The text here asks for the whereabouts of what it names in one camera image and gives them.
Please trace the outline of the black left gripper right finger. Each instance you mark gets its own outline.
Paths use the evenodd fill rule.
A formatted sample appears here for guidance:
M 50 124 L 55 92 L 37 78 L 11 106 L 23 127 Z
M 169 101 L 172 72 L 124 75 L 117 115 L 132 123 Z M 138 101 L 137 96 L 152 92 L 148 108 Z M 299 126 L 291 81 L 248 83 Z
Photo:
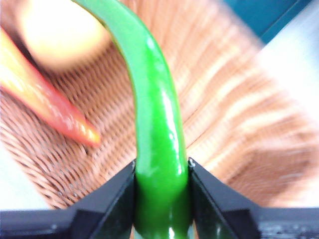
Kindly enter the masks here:
M 191 200 L 201 239 L 317 239 L 318 208 L 261 207 L 189 158 Z

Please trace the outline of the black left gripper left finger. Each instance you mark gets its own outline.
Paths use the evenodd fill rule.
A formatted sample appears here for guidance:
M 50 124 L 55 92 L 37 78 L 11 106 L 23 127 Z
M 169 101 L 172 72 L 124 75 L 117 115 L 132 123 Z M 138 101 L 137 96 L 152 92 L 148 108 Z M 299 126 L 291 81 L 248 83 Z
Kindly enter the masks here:
M 1 211 L 2 239 L 129 238 L 135 162 L 66 209 Z

